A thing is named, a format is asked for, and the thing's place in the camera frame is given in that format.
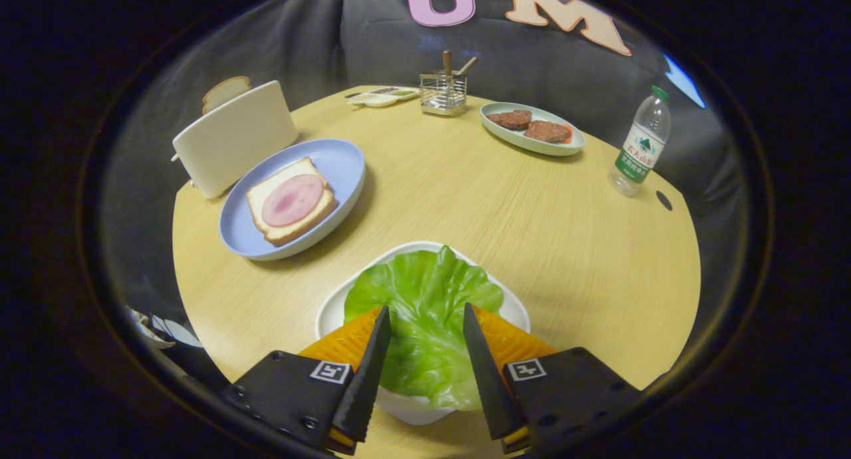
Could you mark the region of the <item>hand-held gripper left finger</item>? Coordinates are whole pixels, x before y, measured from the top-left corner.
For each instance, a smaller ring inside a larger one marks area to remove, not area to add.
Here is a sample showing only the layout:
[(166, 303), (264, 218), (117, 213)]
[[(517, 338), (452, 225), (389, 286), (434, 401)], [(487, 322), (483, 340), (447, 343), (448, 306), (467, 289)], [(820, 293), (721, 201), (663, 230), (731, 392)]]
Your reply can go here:
[(366, 439), (391, 332), (381, 305), (298, 354), (268, 353), (223, 398), (304, 446), (352, 455)]

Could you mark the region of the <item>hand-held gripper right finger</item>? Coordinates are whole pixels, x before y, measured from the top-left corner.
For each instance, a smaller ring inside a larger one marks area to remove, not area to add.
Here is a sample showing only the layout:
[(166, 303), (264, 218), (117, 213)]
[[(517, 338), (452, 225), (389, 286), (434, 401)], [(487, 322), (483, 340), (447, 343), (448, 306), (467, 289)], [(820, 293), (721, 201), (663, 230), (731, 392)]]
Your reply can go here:
[(477, 305), (465, 305), (463, 332), (489, 433), (507, 454), (576, 455), (641, 401), (586, 348), (559, 351)]

